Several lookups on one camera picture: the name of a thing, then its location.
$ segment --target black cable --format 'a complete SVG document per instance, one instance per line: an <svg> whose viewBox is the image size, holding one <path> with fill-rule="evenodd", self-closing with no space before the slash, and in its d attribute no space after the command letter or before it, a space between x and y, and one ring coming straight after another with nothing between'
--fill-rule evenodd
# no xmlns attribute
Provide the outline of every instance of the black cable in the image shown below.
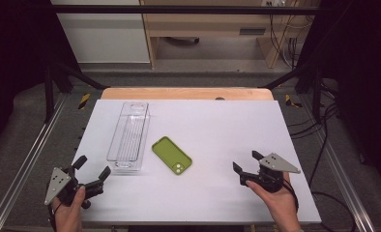
<svg viewBox="0 0 381 232"><path fill-rule="evenodd" d="M297 38L295 38L295 39L293 39L292 40L292 43L293 43L293 53L292 53L292 67L293 68L295 68L296 66L295 66L295 64L294 64L294 62L295 62L295 55L296 55L296 46L297 46Z"/></svg>
<svg viewBox="0 0 381 232"><path fill-rule="evenodd" d="M316 170L317 170L317 167L318 167L318 165L319 165L319 163L320 163L321 155L323 154L324 147L326 146L326 143L327 143L328 131L327 131L327 117L326 117L326 115L328 115L328 112L331 110L330 107L331 107L332 105L335 105L335 104L333 103L333 104L329 105L329 106L326 108L325 113L324 113L325 117L323 118L323 122L324 122L323 125L324 125L324 130L325 130L325 131L324 131L324 132L325 132L325 136L324 136L324 139L323 139L323 144L321 145L319 154L318 154L318 156L317 156L316 164L314 165L314 167L313 167L313 171L311 172L310 178L309 178L309 180L308 180L308 187L309 187L309 188L311 188L311 184L312 184L312 182L313 182L314 174L315 174L315 172L316 172Z"/></svg>
<svg viewBox="0 0 381 232"><path fill-rule="evenodd" d="M326 113L328 113L327 115L324 115L323 117L321 117L321 119L330 119L333 115L335 115L336 114L336 112L334 112L334 113L332 113L332 114L329 114L330 113L330 110L328 111L328 112L326 112ZM290 134L290 136L294 136L294 135L298 135L298 134L301 134L301 133L304 133L304 132L306 132L306 131L309 131L310 129L312 129L313 127L315 127L315 126L317 126L317 125L319 125L318 123L314 123L314 124L312 124L311 126L309 126L308 128L306 128L306 129L304 129L304 130L301 130L301 131L298 131L298 132L294 132L294 133L291 133Z"/></svg>
<svg viewBox="0 0 381 232"><path fill-rule="evenodd" d="M333 96L335 96L335 97L338 95L338 91L331 89L329 86L327 86L327 85L324 83L323 80L321 81L321 87L322 87L323 90L325 90L325 91L331 93L331 94L332 94Z"/></svg>
<svg viewBox="0 0 381 232"><path fill-rule="evenodd" d="M292 196L294 198L294 204L296 206L296 212L298 212L299 211L299 199L297 198L296 192L294 191L292 185L290 184L290 182L283 179L283 186L285 189L287 189L292 194Z"/></svg>
<svg viewBox="0 0 381 232"><path fill-rule="evenodd" d="M311 131L311 132L309 132L309 133L306 133L305 135L302 135L302 136L299 136L299 137L292 137L292 139L299 139L299 138L307 137L307 136L309 136L309 135L312 135L312 134L314 134L314 133L320 131L320 129L322 129L322 126L320 126L319 128L317 128L316 130L313 130L313 131Z"/></svg>
<svg viewBox="0 0 381 232"><path fill-rule="evenodd" d="M276 49L276 51L278 52L278 55L282 56L281 54L281 44L278 42L278 38L275 34L275 30L273 28L273 15L272 14L269 14L269 18L270 18L270 40L272 42L272 45L273 47ZM284 37L284 34L286 33L287 31L287 27L288 25L290 24L290 22L293 20L294 16L293 15L290 15L289 16L289 19L287 20L287 23L284 27L284 30L283 30L283 34L281 35L281 37L283 38Z"/></svg>
<svg viewBox="0 0 381 232"><path fill-rule="evenodd" d="M294 69L295 48L294 48L294 43L292 38L289 38L288 51L289 51L289 57L292 60L292 69Z"/></svg>
<svg viewBox="0 0 381 232"><path fill-rule="evenodd" d="M55 215L55 213L57 213L57 210L60 208L60 206L62 206L62 202L57 206L57 208L55 208L54 215Z"/></svg>
<svg viewBox="0 0 381 232"><path fill-rule="evenodd" d="M51 207L51 204L49 203L47 205L47 208L48 208L48 215L49 215L48 221L51 224L51 227L52 227L52 229L55 232L55 231L57 231L57 224L56 224L56 221L55 221L55 212L58 210L59 206L55 209L55 211L53 211L52 207Z"/></svg>
<svg viewBox="0 0 381 232"><path fill-rule="evenodd" d="M351 226L351 232L353 231L356 231L356 220L354 219L354 216L353 214L351 213L351 211L348 209L348 207L342 203L340 200L338 200L337 198L333 197L332 195L330 194L327 194L325 192L321 192L321 191L312 191L311 194L314 194L314 195L323 195L323 196L326 196L326 197L329 197L333 200L335 200L338 204L340 204L346 211L347 213L350 215L351 217L351 221L352 221L352 226ZM328 226L326 226L323 222L321 223L321 225L327 230L327 231L332 231L334 232L333 229L329 228Z"/></svg>
<svg viewBox="0 0 381 232"><path fill-rule="evenodd" d="M301 125L304 125L304 124L306 124L307 122L310 122L310 121L311 121L311 119L307 119L303 123L290 124L290 125L287 125L287 127L289 128L289 127L301 126Z"/></svg>

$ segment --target black pole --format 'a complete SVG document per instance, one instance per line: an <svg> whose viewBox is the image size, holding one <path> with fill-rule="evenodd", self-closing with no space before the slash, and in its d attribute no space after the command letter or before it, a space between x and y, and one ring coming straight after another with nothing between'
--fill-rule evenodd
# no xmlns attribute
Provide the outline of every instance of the black pole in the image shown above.
<svg viewBox="0 0 381 232"><path fill-rule="evenodd" d="M203 14L203 15L329 15L331 8L238 6L29 5L32 11L57 14Z"/></svg>
<svg viewBox="0 0 381 232"><path fill-rule="evenodd" d="M318 124L321 123L320 118L320 100L321 100L321 71L320 68L316 69L316 74L313 79L313 102L312 113L313 117Z"/></svg>
<svg viewBox="0 0 381 232"><path fill-rule="evenodd" d="M83 82L91 85L92 87L96 88L96 89L99 89L99 90L104 90L106 88L109 88L110 86L106 86L106 85L102 85L100 84L99 82L89 78L88 76L84 75L83 73L81 72L78 72L76 70L73 70L71 69L70 67L62 64L62 63L57 63L55 64L56 67L58 67L61 71L65 72L65 73L68 73L70 75L72 75L73 77L76 77L80 80L82 80Z"/></svg>
<svg viewBox="0 0 381 232"><path fill-rule="evenodd" d="M283 76L281 76L278 79L270 82L269 84L264 85L264 86L259 86L257 88L266 88L269 90L273 90L274 88L280 86L280 84L286 82L287 80L289 80L293 77L297 77L297 76L303 74L304 72L307 72L308 68L309 68L309 63L308 62L304 63L302 66L292 70L291 72L284 74Z"/></svg>

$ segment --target clear plastic container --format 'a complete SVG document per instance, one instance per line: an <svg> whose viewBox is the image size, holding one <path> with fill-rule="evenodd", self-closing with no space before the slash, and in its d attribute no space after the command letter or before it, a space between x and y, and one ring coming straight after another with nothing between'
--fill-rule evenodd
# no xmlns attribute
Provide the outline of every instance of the clear plastic container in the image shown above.
<svg viewBox="0 0 381 232"><path fill-rule="evenodd" d="M149 121L147 102L124 103L106 158L115 172L141 169Z"/></svg>

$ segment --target white tabletop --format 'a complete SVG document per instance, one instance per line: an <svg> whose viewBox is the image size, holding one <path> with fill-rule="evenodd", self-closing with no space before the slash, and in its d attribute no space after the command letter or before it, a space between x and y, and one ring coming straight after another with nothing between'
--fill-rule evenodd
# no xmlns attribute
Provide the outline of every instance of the white tabletop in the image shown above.
<svg viewBox="0 0 381 232"><path fill-rule="evenodd" d="M74 160L88 160L76 171L82 184L98 180L124 102L98 100ZM151 119L142 169L133 175L112 173L104 193L90 199L83 221L105 224L252 224L273 221L266 205L239 184L232 162L256 173L256 150L277 153L299 169L277 101L148 100ZM175 175L151 150L170 137L192 165ZM321 221L303 174L290 174L299 198L299 221Z"/></svg>

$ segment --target smartphone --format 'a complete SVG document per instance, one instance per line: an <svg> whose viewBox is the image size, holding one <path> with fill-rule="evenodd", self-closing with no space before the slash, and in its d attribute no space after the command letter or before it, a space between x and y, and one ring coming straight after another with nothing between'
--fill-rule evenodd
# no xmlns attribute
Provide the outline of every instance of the smartphone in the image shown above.
<svg viewBox="0 0 381 232"><path fill-rule="evenodd" d="M152 151L176 175L181 175L191 166L191 158L167 136L162 137L154 143Z"/></svg>

